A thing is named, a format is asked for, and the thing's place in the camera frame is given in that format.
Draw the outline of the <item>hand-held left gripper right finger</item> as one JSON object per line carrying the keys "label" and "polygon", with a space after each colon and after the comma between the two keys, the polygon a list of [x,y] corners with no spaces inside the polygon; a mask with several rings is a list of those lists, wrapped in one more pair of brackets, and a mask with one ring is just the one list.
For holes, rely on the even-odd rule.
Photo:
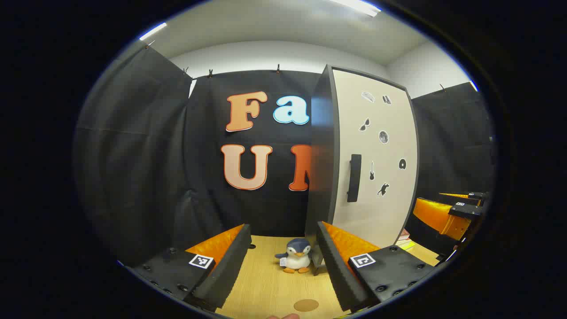
{"label": "hand-held left gripper right finger", "polygon": [[400,246],[379,248],[326,222],[317,222],[316,239],[343,311],[384,303],[434,270]]}

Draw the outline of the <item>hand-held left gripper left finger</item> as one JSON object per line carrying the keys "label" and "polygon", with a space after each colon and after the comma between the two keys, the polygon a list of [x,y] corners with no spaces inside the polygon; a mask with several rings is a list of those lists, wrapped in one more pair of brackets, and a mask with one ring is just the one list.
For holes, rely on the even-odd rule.
{"label": "hand-held left gripper left finger", "polygon": [[215,312],[230,295],[251,243],[250,225],[241,224],[191,248],[173,246],[126,268],[168,296]]}

